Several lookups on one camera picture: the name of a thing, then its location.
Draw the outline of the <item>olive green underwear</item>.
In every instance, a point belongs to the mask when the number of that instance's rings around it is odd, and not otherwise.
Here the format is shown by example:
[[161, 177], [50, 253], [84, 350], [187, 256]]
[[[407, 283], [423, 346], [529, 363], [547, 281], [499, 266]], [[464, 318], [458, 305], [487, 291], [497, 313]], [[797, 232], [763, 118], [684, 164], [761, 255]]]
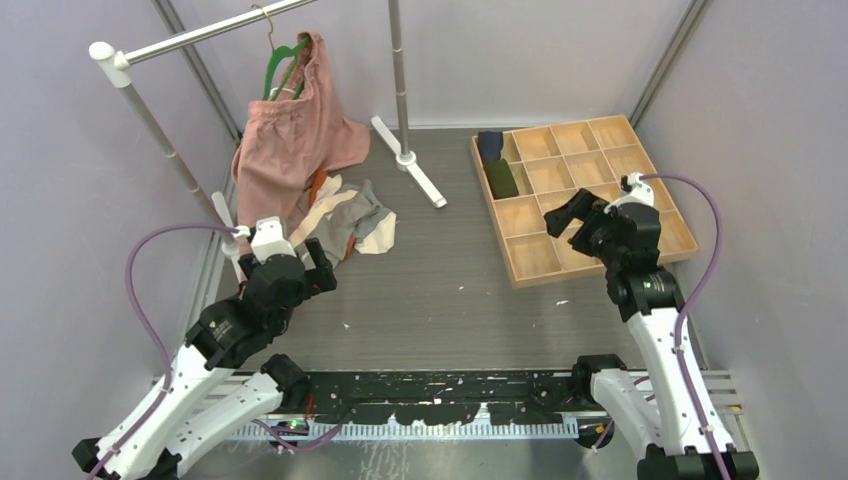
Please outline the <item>olive green underwear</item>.
[[484, 173], [494, 200], [517, 197], [519, 190], [506, 159], [483, 164]]

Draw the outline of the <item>navy underwear cream waistband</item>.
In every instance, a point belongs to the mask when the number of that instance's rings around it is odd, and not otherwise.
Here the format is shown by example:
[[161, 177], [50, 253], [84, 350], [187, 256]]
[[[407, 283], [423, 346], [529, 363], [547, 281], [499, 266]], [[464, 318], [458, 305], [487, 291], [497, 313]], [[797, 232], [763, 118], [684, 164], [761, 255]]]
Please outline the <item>navy underwear cream waistband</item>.
[[481, 163], [486, 165], [501, 159], [504, 136], [501, 131], [480, 131], [477, 136], [477, 148]]

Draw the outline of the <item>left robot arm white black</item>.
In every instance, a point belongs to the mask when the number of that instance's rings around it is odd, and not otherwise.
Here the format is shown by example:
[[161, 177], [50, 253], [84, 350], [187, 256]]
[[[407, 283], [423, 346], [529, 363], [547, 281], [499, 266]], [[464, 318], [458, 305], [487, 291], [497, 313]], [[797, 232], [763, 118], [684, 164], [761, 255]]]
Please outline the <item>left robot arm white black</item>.
[[171, 364], [135, 410], [109, 434], [81, 440], [72, 456], [101, 479], [176, 479], [241, 425], [306, 403], [308, 376], [285, 354], [274, 354], [235, 392], [197, 410], [218, 385], [288, 329], [296, 307], [336, 289], [321, 242], [305, 242], [312, 265], [297, 253], [242, 257], [248, 275], [236, 294], [205, 307]]

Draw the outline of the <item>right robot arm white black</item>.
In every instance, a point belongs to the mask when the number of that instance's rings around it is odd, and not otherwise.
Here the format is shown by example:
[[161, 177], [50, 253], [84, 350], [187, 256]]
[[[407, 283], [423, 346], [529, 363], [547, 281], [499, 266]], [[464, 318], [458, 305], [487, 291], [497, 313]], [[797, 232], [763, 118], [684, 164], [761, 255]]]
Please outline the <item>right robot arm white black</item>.
[[607, 202], [581, 188], [544, 215], [554, 238], [580, 226], [571, 248], [605, 268], [607, 294], [636, 341], [653, 396], [615, 355], [583, 355], [572, 369], [573, 400], [602, 407], [637, 460], [640, 479], [756, 479], [760, 468], [723, 425], [691, 350], [676, 277], [659, 263], [660, 213], [650, 191]]

